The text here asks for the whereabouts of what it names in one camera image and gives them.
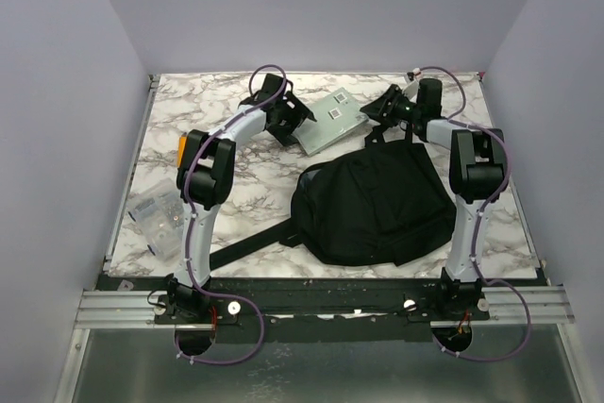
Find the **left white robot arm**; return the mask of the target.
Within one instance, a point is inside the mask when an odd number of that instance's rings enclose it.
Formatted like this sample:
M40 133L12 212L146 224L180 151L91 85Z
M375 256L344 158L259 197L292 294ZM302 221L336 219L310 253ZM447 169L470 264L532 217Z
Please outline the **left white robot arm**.
M190 323L210 308L210 246L217 214L234 182L236 152L261 132L284 146L297 143L294 131L314 115L294 94L283 71L267 74L235 113L209 132L193 129L180 138L176 186L184 209L181 263L167 278L167 300Z

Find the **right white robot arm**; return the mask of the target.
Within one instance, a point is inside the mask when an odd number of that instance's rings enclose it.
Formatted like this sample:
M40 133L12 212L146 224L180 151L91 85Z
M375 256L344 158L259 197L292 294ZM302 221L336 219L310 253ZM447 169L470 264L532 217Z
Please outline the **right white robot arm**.
M405 88L391 85L361 112L385 128L403 123L407 135L449 150L449 186L457 212L440 291L433 300L436 312L453 320L480 299L486 283L479 269L482 242L493 203L508 187L511 172L503 132L446 119L442 96L441 80L418 77Z

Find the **grey notebook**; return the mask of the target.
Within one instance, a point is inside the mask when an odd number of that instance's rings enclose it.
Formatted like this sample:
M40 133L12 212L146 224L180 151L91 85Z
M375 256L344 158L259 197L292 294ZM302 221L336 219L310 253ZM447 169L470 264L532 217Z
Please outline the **grey notebook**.
M344 88L310 106L314 121L307 119L293 136L309 157L332 146L368 121L358 100Z

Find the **black student backpack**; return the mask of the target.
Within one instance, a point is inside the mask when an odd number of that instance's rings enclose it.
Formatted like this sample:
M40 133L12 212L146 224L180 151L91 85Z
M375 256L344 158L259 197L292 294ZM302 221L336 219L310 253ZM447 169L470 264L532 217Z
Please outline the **black student backpack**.
M298 178L288 219L210 255L217 270L273 243L304 245L336 266L396 266L453 236L456 208L426 147L371 143L313 164Z

